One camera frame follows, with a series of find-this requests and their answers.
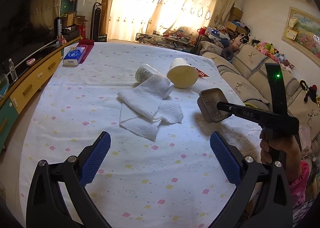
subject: paper cup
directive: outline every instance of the paper cup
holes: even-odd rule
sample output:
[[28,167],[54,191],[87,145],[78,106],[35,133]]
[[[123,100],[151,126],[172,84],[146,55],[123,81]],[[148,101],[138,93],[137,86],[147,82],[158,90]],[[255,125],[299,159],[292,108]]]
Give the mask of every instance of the paper cup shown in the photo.
[[[166,78],[165,75],[163,75],[161,72],[158,72],[155,68],[152,68],[149,64],[142,64],[139,69],[136,72],[135,78],[138,83],[143,83],[147,79],[149,79],[152,75],[157,74],[164,78]],[[168,90],[166,94],[164,95],[164,99],[169,97],[170,93],[172,92],[174,88],[174,84],[170,82],[170,85],[168,87]]]
[[198,80],[199,73],[189,63],[182,58],[172,61],[167,77],[177,88],[188,88]]

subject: tv cabinet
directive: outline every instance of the tv cabinet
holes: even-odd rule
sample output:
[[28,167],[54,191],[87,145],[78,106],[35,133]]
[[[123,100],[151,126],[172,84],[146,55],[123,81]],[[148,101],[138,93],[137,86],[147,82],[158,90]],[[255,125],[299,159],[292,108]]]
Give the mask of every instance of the tv cabinet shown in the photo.
[[23,108],[41,86],[53,75],[63,58],[63,49],[81,37],[60,46],[36,62],[8,90],[0,100],[0,152]]

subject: picture frame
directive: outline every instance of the picture frame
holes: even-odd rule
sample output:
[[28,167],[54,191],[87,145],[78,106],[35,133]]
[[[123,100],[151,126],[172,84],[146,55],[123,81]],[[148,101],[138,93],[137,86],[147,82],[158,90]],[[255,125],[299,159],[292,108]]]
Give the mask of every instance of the picture frame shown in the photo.
[[[293,27],[289,27],[289,21],[297,18],[297,22]],[[297,32],[294,40],[286,37],[287,32]],[[320,67],[320,19],[316,18],[297,8],[290,7],[288,19],[285,24],[282,40],[292,45],[303,54],[308,56]]]

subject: water bottle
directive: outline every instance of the water bottle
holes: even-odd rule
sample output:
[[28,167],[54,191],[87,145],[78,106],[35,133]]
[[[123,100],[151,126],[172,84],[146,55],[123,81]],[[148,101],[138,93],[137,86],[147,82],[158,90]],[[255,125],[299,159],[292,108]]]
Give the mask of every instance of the water bottle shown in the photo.
[[10,74],[11,74],[13,81],[16,81],[18,79],[18,76],[17,76],[16,69],[14,68],[14,64],[11,59],[9,59],[9,70],[10,70]]

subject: sofa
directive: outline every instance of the sofa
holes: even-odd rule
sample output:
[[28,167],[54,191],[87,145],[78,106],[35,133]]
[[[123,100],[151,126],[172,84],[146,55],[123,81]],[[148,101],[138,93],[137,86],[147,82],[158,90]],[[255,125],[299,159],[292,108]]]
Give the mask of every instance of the sofa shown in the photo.
[[[230,63],[221,57],[222,48],[219,46],[207,41],[201,42],[200,45],[199,55],[213,60],[221,77],[233,88],[246,106],[272,111],[271,91],[265,67],[265,63],[275,63],[271,58],[249,44],[242,44],[234,52]],[[282,75],[288,114],[298,118],[300,125],[309,129],[311,148],[307,155],[315,155],[320,145],[319,108],[310,99],[304,103],[305,91],[297,79],[283,68]]]

